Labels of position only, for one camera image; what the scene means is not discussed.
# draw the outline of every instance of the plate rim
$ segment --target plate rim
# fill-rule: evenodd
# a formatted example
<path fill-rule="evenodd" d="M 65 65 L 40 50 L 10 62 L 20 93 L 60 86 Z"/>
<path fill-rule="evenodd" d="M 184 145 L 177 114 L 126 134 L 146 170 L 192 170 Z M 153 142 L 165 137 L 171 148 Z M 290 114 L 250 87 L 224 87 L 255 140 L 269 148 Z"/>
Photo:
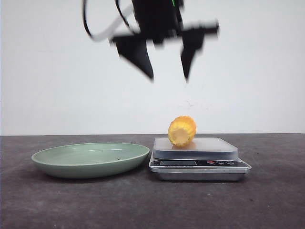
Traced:
<path fill-rule="evenodd" d="M 118 161 L 108 161 L 108 162 L 99 162 L 99 163 L 90 163 L 90 164 L 74 164 L 74 165 L 69 165 L 69 164 L 66 164 L 66 165 L 57 165 L 57 164 L 51 164 L 51 163 L 45 163 L 45 162 L 41 162 L 37 159 L 35 159 L 35 156 L 39 153 L 42 153 L 44 151 L 47 151 L 47 150 L 50 150 L 50 149 L 56 149 L 56 148 L 61 148 L 61 147 L 67 147 L 67 146 L 78 146 L 78 145 L 89 145 L 89 144 L 126 144 L 126 145 L 133 145 L 133 146 L 141 146 L 141 147 L 144 147 L 146 148 L 146 151 L 145 153 L 139 155 L 139 156 L 134 156 L 134 157 L 130 157 L 130 158 L 127 158 L 127 159 L 122 159 L 122 160 L 118 160 Z M 143 157 L 147 154 L 149 154 L 150 152 L 150 149 L 146 146 L 143 146 L 143 145 L 140 145 L 140 144 L 134 144 L 134 143 L 125 143 L 125 142 L 89 142 L 89 143 L 77 143 L 77 144 L 70 144 L 70 145 L 63 145 L 63 146 L 56 146 L 56 147 L 51 147 L 51 148 L 47 148 L 47 149 L 43 149 L 43 150 L 40 150 L 36 153 L 34 153 L 32 156 L 31 156 L 31 159 L 34 163 L 37 163 L 37 164 L 41 164 L 41 165 L 47 165 L 47 166 L 54 166 L 54 167 L 80 167 L 80 166 L 97 166 L 97 165 L 105 165 L 105 164 L 112 164 L 112 163 L 120 163 L 120 162 L 123 162 L 123 161 L 129 161 L 129 160 L 134 160 L 134 159 L 137 159 L 137 158 L 140 158 L 140 157 Z"/>

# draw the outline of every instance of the kitchen scale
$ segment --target kitchen scale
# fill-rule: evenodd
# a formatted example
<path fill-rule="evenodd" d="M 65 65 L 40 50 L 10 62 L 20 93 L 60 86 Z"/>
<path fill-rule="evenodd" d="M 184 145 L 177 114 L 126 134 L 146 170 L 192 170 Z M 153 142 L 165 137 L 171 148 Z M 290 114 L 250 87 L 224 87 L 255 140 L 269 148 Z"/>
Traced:
<path fill-rule="evenodd" d="M 194 138 L 185 147 L 156 138 L 149 168 L 161 180 L 238 181 L 251 170 L 235 146 L 216 137 Z"/>

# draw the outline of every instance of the scale display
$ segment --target scale display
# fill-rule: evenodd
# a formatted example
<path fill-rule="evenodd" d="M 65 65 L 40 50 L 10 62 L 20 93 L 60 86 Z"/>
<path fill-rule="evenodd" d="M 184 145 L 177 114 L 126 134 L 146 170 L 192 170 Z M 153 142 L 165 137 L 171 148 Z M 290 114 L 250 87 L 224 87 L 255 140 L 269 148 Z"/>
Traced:
<path fill-rule="evenodd" d="M 155 168 L 248 168 L 247 164 L 232 160 L 156 160 L 150 163 Z"/>

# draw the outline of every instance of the scale platform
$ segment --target scale platform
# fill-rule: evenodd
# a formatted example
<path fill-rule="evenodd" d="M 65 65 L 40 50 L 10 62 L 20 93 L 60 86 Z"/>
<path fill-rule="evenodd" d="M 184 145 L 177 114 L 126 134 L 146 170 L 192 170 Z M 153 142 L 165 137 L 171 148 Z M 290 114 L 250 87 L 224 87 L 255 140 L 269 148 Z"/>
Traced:
<path fill-rule="evenodd" d="M 215 137 L 199 137 L 186 147 L 156 138 L 150 170 L 161 180 L 238 181 L 251 166 L 238 158 L 238 149 Z"/>

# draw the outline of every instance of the black cable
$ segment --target black cable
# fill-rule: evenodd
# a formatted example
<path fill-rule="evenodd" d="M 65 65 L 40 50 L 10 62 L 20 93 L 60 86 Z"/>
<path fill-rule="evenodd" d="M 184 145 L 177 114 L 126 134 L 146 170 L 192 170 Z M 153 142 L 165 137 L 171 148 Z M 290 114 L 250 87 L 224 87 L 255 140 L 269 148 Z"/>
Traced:
<path fill-rule="evenodd" d="M 124 21 L 124 23 L 125 23 L 125 25 L 127 26 L 127 28 L 128 28 L 133 34 L 135 34 L 136 32 L 133 31 L 133 30 L 130 28 L 130 25 L 129 25 L 128 21 L 126 20 L 126 18 L 124 17 L 124 15 L 123 15 L 122 12 L 121 12 L 120 0 L 115 0 L 115 5 L 116 5 L 116 8 L 118 9 L 118 12 L 119 12 L 120 16 L 122 17 L 122 19 L 123 19 L 123 21 Z"/>
<path fill-rule="evenodd" d="M 87 5 L 87 0 L 83 0 L 82 2 L 82 22 L 84 24 L 85 30 L 87 32 L 87 34 L 89 35 L 89 37 L 91 37 L 93 39 L 93 35 L 90 33 L 90 30 L 88 28 L 88 24 L 87 24 L 87 18 L 86 18 L 86 5 Z"/>
<path fill-rule="evenodd" d="M 85 30 L 87 32 L 87 34 L 90 36 L 90 38 L 92 40 L 94 40 L 95 42 L 100 42 L 102 40 L 105 40 L 107 38 L 109 38 L 114 31 L 116 30 L 116 28 L 118 28 L 120 26 L 120 24 L 123 22 L 122 21 L 122 17 L 120 15 L 118 15 L 115 20 L 102 32 L 98 33 L 98 34 L 92 34 L 89 30 L 88 24 L 87 24 L 87 0 L 83 0 L 82 1 L 82 20 L 83 20 L 83 25 L 85 27 Z M 130 15 L 133 12 L 133 5 L 130 4 L 128 7 L 126 7 L 123 12 L 122 15 Z"/>

